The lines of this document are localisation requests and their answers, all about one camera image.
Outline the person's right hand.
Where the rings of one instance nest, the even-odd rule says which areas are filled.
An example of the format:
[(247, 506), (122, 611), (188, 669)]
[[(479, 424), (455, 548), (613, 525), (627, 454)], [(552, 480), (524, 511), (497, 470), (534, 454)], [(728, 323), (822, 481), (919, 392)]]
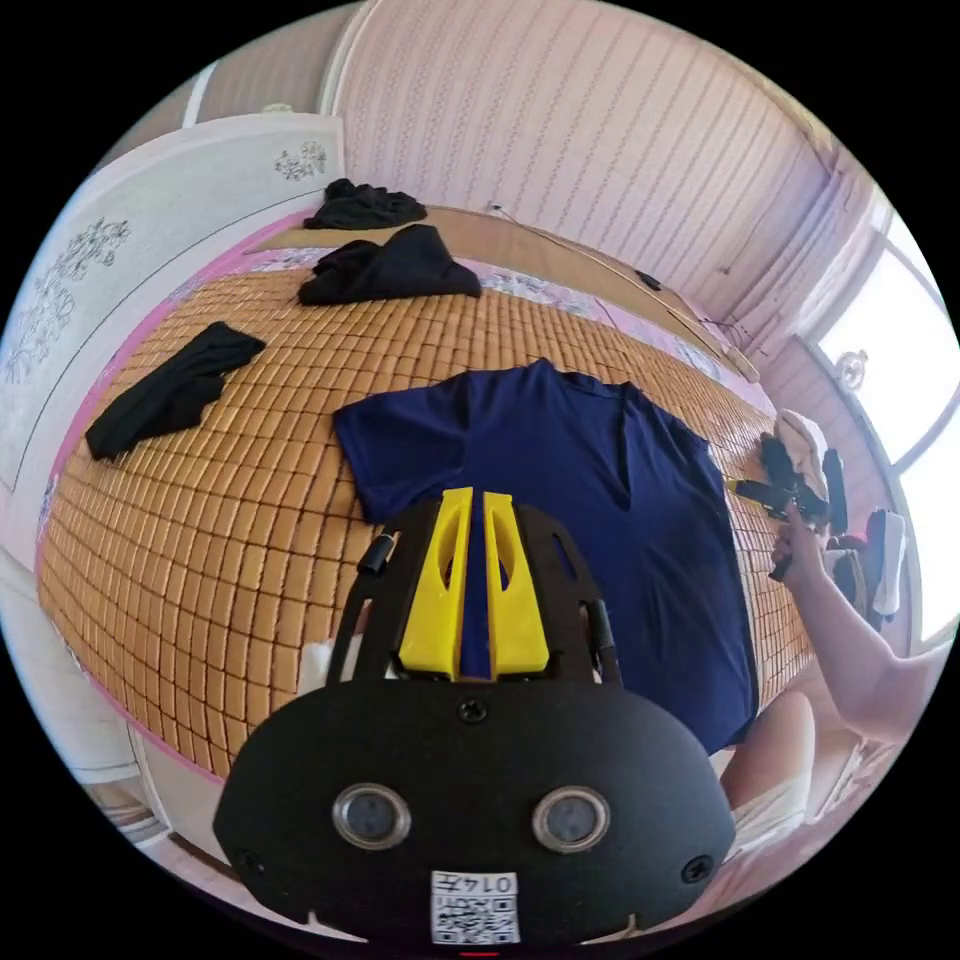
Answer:
[(774, 572), (780, 571), (780, 581), (792, 592), (808, 586), (825, 575), (822, 543), (796, 503), (785, 505), (786, 520), (780, 527), (771, 553)]

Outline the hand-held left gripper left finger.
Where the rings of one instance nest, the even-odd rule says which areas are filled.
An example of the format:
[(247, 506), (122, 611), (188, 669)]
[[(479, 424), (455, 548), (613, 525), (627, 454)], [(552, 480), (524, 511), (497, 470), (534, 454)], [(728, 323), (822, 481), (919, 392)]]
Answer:
[(458, 679), (473, 490), (444, 491), (431, 523), (398, 656), (408, 673)]

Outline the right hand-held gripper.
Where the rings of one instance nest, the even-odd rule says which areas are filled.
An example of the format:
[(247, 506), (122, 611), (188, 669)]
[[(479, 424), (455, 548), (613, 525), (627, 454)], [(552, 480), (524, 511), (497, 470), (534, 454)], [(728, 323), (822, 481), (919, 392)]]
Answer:
[(725, 487), (737, 497), (762, 507), (776, 520), (786, 520), (786, 508), (792, 504), (823, 545), (831, 527), (831, 449), (822, 453), (810, 448), (812, 457), (804, 468), (796, 466), (786, 443), (778, 436), (763, 433), (760, 438), (760, 463), (764, 480), (726, 480)]

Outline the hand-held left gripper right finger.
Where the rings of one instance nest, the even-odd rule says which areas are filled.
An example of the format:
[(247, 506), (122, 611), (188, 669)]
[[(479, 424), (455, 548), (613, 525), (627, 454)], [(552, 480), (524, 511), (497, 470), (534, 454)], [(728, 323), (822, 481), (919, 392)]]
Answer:
[(482, 500), (488, 649), (493, 673), (542, 673), (549, 648), (512, 498)]

